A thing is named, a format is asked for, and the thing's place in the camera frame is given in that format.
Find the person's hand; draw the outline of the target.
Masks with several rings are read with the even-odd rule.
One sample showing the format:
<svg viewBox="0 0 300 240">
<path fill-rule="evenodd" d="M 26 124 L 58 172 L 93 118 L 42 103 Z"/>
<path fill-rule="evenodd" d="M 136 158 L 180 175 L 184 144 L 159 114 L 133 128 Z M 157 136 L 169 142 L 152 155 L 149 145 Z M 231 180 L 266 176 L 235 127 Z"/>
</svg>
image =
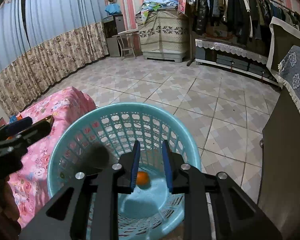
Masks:
<svg viewBox="0 0 300 240">
<path fill-rule="evenodd" d="M 10 176 L 0 179 L 0 239 L 19 239 L 19 209 L 9 185 Z"/>
</svg>

